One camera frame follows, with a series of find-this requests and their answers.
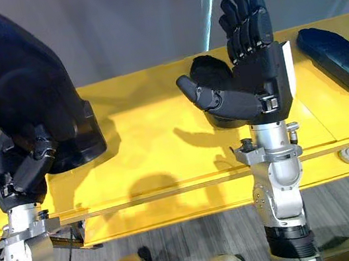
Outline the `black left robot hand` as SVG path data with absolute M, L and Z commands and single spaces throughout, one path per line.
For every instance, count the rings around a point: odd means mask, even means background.
M 0 210 L 9 213 L 24 204 L 40 204 L 47 194 L 49 173 L 58 143 L 46 126 L 34 128 L 28 150 L 8 135 L 0 134 Z

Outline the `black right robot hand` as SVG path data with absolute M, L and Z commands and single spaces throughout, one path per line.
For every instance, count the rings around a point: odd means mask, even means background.
M 222 0 L 220 8 L 230 62 L 197 56 L 177 87 L 219 120 L 262 125 L 287 119 L 297 88 L 291 44 L 274 39 L 265 0 Z

